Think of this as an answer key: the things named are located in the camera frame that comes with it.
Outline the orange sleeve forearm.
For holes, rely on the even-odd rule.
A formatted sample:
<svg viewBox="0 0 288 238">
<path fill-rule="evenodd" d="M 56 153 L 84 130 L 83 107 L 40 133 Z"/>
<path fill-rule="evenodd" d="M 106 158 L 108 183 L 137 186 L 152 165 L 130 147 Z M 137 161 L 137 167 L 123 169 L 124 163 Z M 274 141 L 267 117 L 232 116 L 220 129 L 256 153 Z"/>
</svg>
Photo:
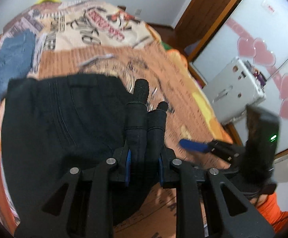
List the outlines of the orange sleeve forearm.
<svg viewBox="0 0 288 238">
<path fill-rule="evenodd" d="M 273 227 L 276 233 L 288 222 L 288 211 L 282 211 L 277 203 L 277 195 L 260 195 L 250 201 L 264 219 Z"/>
</svg>

